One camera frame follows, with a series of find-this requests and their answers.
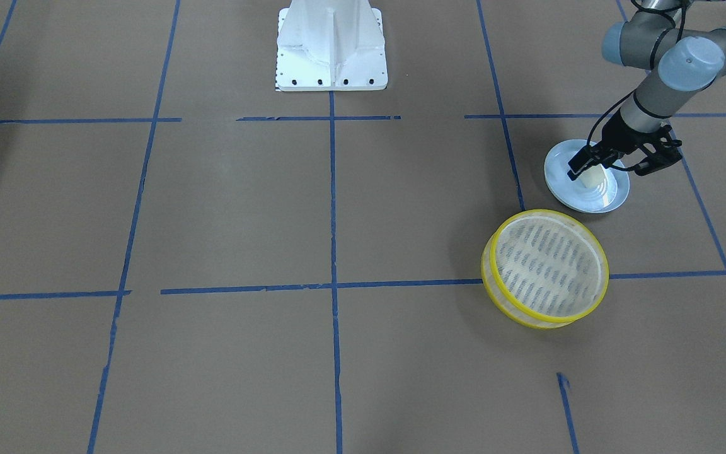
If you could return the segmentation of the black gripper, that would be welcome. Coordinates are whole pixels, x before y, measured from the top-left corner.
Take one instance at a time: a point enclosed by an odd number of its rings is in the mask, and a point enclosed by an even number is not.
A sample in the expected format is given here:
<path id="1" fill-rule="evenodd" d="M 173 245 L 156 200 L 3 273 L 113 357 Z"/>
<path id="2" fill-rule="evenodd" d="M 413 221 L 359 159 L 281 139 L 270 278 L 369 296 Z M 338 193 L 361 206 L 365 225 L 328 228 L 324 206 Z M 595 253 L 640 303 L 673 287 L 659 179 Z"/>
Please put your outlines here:
<path id="1" fill-rule="evenodd" d="M 587 136 L 588 146 L 582 146 L 568 161 L 570 169 L 567 175 L 571 181 L 576 181 L 591 168 L 614 166 L 618 159 L 639 151 L 633 150 L 633 131 L 654 132 L 660 127 L 658 116 L 651 116 L 637 108 L 621 108 L 600 126 L 608 115 L 605 112 L 591 127 Z"/>

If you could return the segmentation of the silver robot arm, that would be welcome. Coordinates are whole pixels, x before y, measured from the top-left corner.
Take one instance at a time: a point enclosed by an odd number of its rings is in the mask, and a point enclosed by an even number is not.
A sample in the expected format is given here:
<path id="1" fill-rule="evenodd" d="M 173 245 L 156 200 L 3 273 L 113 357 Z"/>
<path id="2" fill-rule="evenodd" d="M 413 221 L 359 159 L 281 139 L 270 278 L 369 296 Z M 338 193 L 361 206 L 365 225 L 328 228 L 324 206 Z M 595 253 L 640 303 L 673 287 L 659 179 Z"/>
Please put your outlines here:
<path id="1" fill-rule="evenodd" d="M 726 76 L 726 27 L 709 32 L 685 27 L 690 1 L 635 1 L 630 20 L 615 23 L 602 41 L 602 56 L 619 66 L 643 69 L 647 76 L 593 125 L 568 161 L 568 178 L 591 168 L 616 169 L 616 162 L 640 151 L 643 159 L 628 172 L 645 176 L 682 160 L 681 142 L 669 119 L 696 94 Z"/>

